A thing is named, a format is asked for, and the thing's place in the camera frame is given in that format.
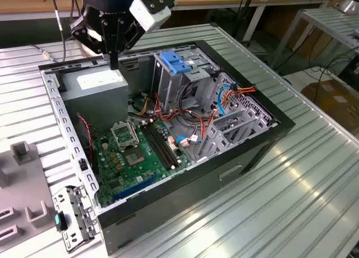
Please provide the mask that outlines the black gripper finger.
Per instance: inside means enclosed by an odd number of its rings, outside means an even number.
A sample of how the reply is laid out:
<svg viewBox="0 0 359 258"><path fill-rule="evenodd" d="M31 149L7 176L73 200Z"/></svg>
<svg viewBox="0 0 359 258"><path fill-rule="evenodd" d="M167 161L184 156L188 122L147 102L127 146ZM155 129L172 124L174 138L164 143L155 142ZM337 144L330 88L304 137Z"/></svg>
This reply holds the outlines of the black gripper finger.
<svg viewBox="0 0 359 258"><path fill-rule="evenodd" d="M113 49L113 69L118 69L118 55L125 50L131 49L145 34L145 30L137 22L118 19L115 44Z"/></svg>
<svg viewBox="0 0 359 258"><path fill-rule="evenodd" d="M114 70L113 39L108 32L108 22L99 16L81 16L70 24L71 35L96 54L102 54Z"/></svg>

